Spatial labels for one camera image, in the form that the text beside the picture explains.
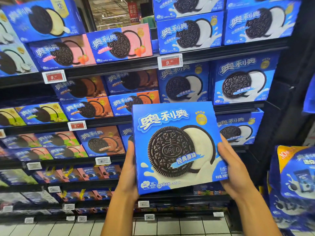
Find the right hand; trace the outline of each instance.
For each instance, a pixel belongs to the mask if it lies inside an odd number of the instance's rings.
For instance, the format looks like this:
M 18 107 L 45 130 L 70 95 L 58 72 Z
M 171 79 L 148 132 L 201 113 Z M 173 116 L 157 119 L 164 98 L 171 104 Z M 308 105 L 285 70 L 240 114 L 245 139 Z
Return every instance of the right hand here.
M 257 190 L 250 179 L 246 166 L 222 134 L 221 139 L 222 142 L 218 143 L 218 152 L 228 164 L 229 175 L 229 179 L 221 181 L 221 184 L 232 199 L 243 200 L 246 195 Z

